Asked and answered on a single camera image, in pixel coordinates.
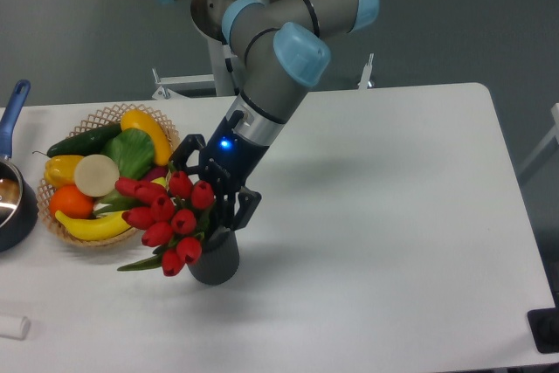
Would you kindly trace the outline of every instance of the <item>orange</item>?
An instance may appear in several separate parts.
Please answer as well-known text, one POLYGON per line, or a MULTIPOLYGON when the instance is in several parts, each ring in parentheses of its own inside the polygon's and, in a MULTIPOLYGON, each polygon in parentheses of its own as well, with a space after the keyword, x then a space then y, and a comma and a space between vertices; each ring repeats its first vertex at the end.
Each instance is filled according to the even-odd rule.
POLYGON ((66 185, 54 192, 49 212, 54 217, 57 210, 69 218, 89 218, 93 211, 93 199, 83 194, 75 185, 66 185))

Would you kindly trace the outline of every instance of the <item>floor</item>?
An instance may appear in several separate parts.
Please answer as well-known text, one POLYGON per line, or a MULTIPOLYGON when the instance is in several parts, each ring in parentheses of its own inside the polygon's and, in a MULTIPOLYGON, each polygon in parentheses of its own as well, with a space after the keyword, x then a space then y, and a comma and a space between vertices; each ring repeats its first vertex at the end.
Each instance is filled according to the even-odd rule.
MULTIPOLYGON (((28 105, 146 100, 161 77, 210 73, 189 0, 0 0, 0 106, 18 79, 28 105)), ((381 0, 371 27, 328 40, 317 90, 355 87, 375 53, 378 87, 476 81, 492 93, 513 165, 552 127, 559 0, 381 0)), ((522 188, 544 265, 559 261, 559 155, 522 188)))

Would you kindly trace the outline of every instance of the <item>blue pot handle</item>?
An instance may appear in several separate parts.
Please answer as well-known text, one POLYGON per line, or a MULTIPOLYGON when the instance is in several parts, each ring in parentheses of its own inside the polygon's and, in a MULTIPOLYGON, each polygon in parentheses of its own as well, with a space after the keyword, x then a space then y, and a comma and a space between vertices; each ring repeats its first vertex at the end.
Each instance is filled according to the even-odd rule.
POLYGON ((20 80, 14 87, 10 102, 8 102, 2 120, 0 120, 0 157, 11 158, 11 138, 14 127, 30 89, 31 83, 29 80, 20 80))

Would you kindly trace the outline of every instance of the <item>tulip bouquet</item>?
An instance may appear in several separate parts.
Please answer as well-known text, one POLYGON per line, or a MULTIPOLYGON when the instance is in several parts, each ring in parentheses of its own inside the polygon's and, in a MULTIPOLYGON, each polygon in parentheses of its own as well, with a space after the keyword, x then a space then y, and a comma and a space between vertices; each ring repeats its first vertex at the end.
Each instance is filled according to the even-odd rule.
POLYGON ((158 183, 121 177, 114 187, 139 206, 122 213, 131 226, 145 231, 141 242, 155 248, 154 256, 121 266, 119 271, 161 267, 165 276, 174 276, 185 265, 198 262, 205 235, 210 228, 215 196, 205 181, 193 183, 181 170, 172 173, 169 191, 158 183))

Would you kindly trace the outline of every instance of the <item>banana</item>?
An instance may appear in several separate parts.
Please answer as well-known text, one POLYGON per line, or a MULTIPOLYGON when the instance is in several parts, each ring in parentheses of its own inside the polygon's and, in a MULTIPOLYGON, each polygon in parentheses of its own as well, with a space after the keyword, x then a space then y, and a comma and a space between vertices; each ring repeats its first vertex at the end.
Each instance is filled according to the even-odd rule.
POLYGON ((104 240, 114 238, 130 229, 130 224, 122 219, 124 211, 116 211, 103 218, 82 219, 69 218, 62 211, 54 213, 54 217, 75 238, 81 240, 104 240))

